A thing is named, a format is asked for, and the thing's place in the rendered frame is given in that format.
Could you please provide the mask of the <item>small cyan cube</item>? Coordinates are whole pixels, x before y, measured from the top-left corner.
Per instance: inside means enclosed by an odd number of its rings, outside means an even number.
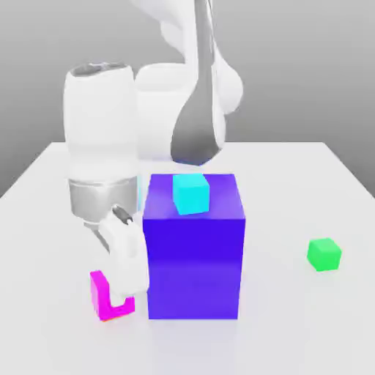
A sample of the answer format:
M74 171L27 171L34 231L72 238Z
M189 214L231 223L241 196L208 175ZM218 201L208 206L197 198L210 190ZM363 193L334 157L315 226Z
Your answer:
M210 186L203 174L173 175L172 196L180 215L209 211Z

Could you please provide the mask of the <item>small magenta cube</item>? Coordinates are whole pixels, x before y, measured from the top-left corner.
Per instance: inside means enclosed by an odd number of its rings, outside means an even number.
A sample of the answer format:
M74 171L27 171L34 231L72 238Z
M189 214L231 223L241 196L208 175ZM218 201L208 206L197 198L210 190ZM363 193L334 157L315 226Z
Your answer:
M100 321L106 322L135 312L134 297L127 297L120 306L112 306L109 283L100 270L90 272L90 288L92 304Z

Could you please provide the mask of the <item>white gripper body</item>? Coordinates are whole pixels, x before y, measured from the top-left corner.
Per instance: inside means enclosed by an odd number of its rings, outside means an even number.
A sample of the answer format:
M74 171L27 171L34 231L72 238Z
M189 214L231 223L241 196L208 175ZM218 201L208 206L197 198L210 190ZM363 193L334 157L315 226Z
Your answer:
M124 300L149 288L149 266L142 227L128 218L120 220L110 211L100 221L99 233L109 246L103 268L112 300Z

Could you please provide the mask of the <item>small green cube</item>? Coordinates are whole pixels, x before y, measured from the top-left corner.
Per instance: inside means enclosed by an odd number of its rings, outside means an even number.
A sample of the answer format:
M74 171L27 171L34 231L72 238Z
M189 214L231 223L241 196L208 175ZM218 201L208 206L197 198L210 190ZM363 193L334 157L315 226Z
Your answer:
M337 270L341 255L341 248L330 238L314 239L308 244L307 260L317 272Z

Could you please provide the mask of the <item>large blue box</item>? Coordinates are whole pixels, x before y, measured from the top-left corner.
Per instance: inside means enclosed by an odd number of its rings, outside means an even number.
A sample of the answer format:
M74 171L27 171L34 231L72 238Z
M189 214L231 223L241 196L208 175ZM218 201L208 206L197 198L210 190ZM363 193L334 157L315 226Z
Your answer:
M238 317L245 213L232 174L208 174L209 211L180 215L172 176L153 174L143 230L149 262L150 319Z

